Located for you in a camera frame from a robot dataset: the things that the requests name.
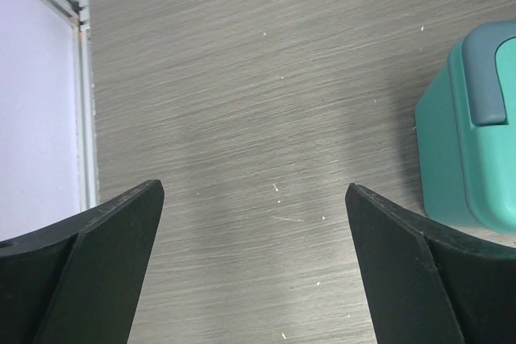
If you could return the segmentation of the teal medicine kit box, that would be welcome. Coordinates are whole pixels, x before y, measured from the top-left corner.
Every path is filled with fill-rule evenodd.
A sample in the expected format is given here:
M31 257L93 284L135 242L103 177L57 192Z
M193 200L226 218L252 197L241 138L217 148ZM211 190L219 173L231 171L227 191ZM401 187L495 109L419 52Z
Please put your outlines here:
M415 108L423 207L437 222L515 232L515 22L457 42Z

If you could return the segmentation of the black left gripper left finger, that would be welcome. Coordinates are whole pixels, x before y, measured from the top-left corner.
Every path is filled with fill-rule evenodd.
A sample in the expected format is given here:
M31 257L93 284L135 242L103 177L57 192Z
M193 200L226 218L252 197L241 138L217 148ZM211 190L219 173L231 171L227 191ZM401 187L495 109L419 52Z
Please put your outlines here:
M1 243L3 343L125 343L164 204L160 180Z

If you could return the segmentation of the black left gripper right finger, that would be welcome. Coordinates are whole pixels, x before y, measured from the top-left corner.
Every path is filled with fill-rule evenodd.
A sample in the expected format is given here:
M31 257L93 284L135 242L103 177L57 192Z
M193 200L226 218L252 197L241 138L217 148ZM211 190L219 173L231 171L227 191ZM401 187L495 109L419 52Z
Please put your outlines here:
M359 184L345 204L379 343L513 343L515 249Z

